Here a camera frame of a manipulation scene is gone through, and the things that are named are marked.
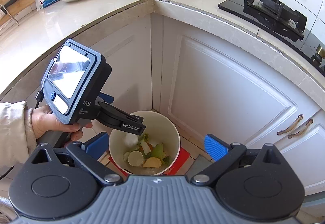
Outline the beige left sleeve forearm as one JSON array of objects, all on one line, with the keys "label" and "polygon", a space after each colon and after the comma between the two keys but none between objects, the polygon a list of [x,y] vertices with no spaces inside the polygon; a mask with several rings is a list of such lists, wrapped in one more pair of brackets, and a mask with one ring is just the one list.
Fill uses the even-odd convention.
[{"label": "beige left sleeve forearm", "polygon": [[1,167],[24,163],[36,148],[32,111],[25,101],[1,103]]}]

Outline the person's left hand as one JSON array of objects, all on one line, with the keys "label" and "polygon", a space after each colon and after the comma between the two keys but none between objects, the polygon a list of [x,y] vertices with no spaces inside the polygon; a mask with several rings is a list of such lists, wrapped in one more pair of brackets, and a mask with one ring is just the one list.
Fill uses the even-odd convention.
[{"label": "person's left hand", "polygon": [[78,123],[72,125],[63,124],[52,113],[48,105],[36,108],[32,111],[31,124],[36,139],[40,138],[48,131],[70,133],[72,141],[80,140],[83,136],[81,126]]}]

